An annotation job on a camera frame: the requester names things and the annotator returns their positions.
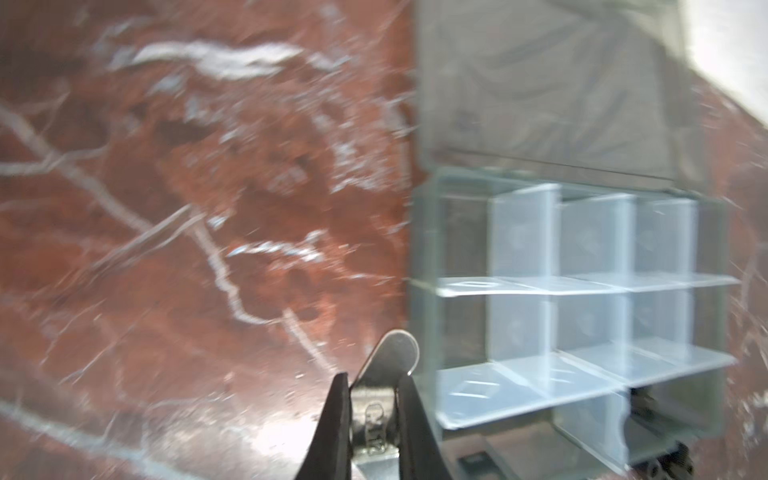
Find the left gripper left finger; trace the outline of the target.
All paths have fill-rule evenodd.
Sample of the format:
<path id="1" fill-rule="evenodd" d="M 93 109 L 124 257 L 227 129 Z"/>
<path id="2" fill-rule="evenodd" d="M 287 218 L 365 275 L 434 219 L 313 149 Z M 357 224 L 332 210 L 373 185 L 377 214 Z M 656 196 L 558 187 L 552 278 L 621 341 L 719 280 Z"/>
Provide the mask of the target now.
<path id="1" fill-rule="evenodd" d="M 350 480 L 352 405 L 347 373 L 334 376 L 296 480 Z"/>

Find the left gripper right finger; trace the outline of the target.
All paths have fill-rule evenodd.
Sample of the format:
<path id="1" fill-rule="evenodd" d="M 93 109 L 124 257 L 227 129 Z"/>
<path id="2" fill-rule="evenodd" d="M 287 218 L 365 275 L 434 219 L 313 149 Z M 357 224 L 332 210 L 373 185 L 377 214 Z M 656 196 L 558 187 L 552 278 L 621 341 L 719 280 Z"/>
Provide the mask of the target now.
<path id="1" fill-rule="evenodd" d="M 407 480 L 451 479 L 418 390 L 409 375 L 397 386 L 399 476 Z"/>

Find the silver wing nut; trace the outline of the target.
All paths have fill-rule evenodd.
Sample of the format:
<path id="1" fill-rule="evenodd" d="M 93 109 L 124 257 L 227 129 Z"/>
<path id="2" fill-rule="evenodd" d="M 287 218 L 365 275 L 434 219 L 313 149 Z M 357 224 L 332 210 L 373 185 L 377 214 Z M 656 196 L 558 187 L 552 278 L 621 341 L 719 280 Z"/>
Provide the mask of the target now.
<path id="1" fill-rule="evenodd" d="M 411 375 L 419 358 L 419 346 L 411 333 L 390 330 L 351 385 L 351 461 L 365 479 L 399 477 L 397 386 Z"/>

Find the grey compartment organizer box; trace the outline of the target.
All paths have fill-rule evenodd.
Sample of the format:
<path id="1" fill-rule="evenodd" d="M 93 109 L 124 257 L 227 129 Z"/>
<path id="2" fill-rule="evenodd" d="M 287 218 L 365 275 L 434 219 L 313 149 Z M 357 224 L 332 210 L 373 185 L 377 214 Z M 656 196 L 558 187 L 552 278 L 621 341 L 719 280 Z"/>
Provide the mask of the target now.
<path id="1" fill-rule="evenodd" d="M 729 212 L 678 1 L 419 1 L 409 326 L 461 479 L 691 479 Z"/>

